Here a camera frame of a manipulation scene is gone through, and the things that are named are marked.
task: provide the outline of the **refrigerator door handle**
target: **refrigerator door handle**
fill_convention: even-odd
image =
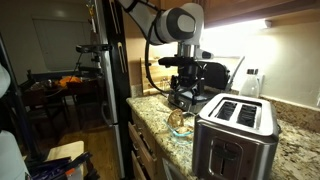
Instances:
[[[102,119],[104,120],[104,122],[106,122],[108,127],[111,128],[111,127],[113,127],[112,121],[111,121],[111,119],[108,119],[106,117],[106,115],[104,114],[104,108],[107,106],[108,106],[108,103],[106,101],[103,101],[101,103],[101,115],[102,115]]]

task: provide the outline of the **granite countertop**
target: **granite countertop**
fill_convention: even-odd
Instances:
[[[164,122],[175,107],[162,95],[128,98],[127,102],[181,173],[187,179],[196,179],[191,169],[193,144],[173,137]],[[186,123],[193,123],[193,117],[187,118]],[[282,133],[279,135],[270,179],[319,179],[319,133],[279,119],[278,123]]]

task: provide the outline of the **toaster slot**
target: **toaster slot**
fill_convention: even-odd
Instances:
[[[242,105],[238,115],[237,123],[248,127],[253,127],[255,123],[256,112],[256,106]]]
[[[237,103],[235,102],[225,101],[221,106],[219,112],[217,113],[216,117],[219,119],[229,121],[236,106],[237,106]]]

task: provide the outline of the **floor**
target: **floor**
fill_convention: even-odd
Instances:
[[[91,161],[97,169],[101,180],[119,179],[116,164],[116,152],[113,148],[113,132],[108,129],[98,114],[94,111],[88,112],[89,117],[84,122],[82,130],[74,106],[69,106],[68,127],[62,119],[62,116],[55,120],[57,129],[60,130],[60,138],[57,142],[49,125],[43,124],[40,133],[35,133],[38,145],[41,150],[68,144],[75,141],[84,142],[84,150],[89,151],[93,157]]]

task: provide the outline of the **chair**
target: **chair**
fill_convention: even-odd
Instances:
[[[100,110],[103,97],[101,88],[97,80],[89,80],[81,83],[67,82],[67,87],[76,107],[79,127],[82,129],[82,119],[88,119],[87,109],[95,108],[95,110]]]
[[[38,133],[40,133],[38,124],[49,122],[56,135],[56,139],[58,140],[59,133],[53,123],[53,120],[60,113],[63,114],[63,118],[66,124],[69,126],[63,102],[61,101],[60,103],[54,104],[48,103],[48,99],[45,96],[44,89],[29,90],[23,92],[22,101],[25,106],[29,107],[29,110],[27,110],[28,120],[31,124],[35,125]]]

